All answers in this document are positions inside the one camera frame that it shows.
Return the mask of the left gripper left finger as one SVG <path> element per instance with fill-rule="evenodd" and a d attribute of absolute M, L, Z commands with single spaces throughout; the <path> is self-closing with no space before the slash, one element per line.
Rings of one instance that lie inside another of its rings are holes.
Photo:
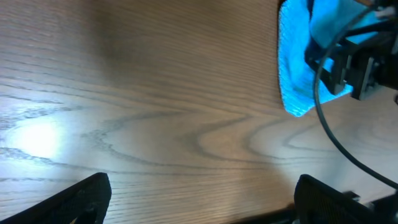
<path fill-rule="evenodd" d="M 97 172 L 1 224 L 53 224 L 104 222 L 111 200 L 109 177 Z"/>

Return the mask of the blue microfiber cloth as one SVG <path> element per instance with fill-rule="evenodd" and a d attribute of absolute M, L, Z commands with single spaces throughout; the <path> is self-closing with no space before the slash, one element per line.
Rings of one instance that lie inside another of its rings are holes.
<path fill-rule="evenodd" d="M 279 10 L 278 66 L 286 112 L 301 117 L 314 106 L 315 72 L 305 62 L 311 40 L 327 47 L 366 6 L 352 0 L 286 0 Z"/>

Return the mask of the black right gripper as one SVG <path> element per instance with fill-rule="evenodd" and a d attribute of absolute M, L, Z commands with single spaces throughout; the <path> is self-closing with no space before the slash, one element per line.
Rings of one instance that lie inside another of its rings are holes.
<path fill-rule="evenodd" d="M 318 72 L 326 54 L 315 40 L 305 50 L 305 62 Z M 322 66 L 320 80 L 332 95 L 353 87 L 357 100 L 384 86 L 397 90 L 397 20 L 387 20 L 347 32 Z"/>

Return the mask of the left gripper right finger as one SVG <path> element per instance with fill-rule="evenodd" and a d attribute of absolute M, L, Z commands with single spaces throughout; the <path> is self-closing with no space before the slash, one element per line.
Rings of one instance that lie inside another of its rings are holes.
<path fill-rule="evenodd" d="M 301 175 L 294 204 L 301 224 L 396 224 L 397 194 L 371 202 L 367 207 L 314 177 Z"/>

